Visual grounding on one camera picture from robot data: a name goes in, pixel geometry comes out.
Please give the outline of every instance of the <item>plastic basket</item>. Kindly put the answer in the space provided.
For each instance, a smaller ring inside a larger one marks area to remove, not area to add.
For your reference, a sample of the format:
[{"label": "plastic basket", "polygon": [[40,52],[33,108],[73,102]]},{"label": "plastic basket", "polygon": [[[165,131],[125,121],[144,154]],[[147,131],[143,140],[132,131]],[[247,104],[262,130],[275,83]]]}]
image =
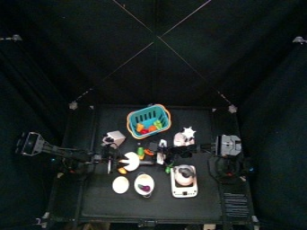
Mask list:
[{"label": "plastic basket", "polygon": [[[141,134],[136,131],[137,123],[143,124],[144,128],[148,128],[156,120],[159,120],[161,124],[160,129],[148,132],[147,134]],[[165,131],[169,127],[171,114],[161,104],[155,104],[143,110],[132,111],[127,116],[127,129],[135,139],[143,139],[148,136],[152,136],[156,133]]]}]

